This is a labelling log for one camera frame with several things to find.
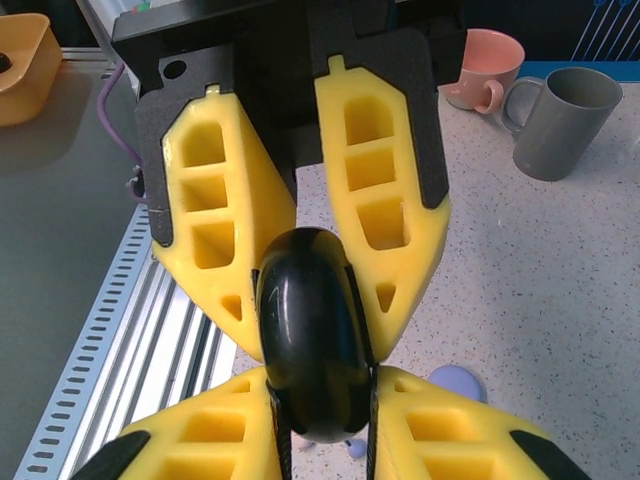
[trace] gray table surface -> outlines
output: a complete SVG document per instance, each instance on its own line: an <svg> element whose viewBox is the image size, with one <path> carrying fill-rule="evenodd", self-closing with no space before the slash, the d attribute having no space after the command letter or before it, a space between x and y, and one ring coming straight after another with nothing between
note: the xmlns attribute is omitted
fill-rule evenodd
<svg viewBox="0 0 640 480"><path fill-rule="evenodd" d="M0 128L0 478L13 477L133 212L132 165L95 110L106 66L65 62L42 114ZM119 84L109 111L130 139L133 106Z"/></svg>
<svg viewBox="0 0 640 480"><path fill-rule="evenodd" d="M453 363L489 403L546 429L594 479L640 477L640 85L566 180L532 180L495 117L440 101L453 214L445 255L391 365ZM524 115L523 92L514 109ZM322 167L298 219L335 229ZM239 351L235 373L254 366ZM294 453L294 478L364 478L341 445Z"/></svg>

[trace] speckled countertop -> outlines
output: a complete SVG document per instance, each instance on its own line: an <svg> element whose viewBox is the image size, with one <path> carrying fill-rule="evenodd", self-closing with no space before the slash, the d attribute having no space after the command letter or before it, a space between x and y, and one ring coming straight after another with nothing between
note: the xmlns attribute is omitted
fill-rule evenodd
<svg viewBox="0 0 640 480"><path fill-rule="evenodd" d="M640 84L623 89L557 183L520 173L497 118L441 100L447 248L387 362L424 378L448 363L470 368L491 405L546 429L594 480L640 478ZM298 183L299 224L335 229L322 167ZM253 365L240 352L235 373ZM359 479L364 464L317 446L294 451L294 478Z"/></svg>

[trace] purple cable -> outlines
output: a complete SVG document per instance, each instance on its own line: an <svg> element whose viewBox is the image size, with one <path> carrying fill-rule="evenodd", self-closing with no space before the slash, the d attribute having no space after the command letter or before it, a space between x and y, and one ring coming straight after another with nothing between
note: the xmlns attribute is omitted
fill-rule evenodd
<svg viewBox="0 0 640 480"><path fill-rule="evenodd" d="M118 134L107 115L107 98L109 98L113 87L118 83L123 72L124 63L121 63L118 68L115 69L111 78L104 84L102 90L100 90L100 94L98 95L98 118L113 141L116 142L122 150L127 152L133 161L136 162L136 165L142 167L142 158L140 158L140 155Z"/></svg>

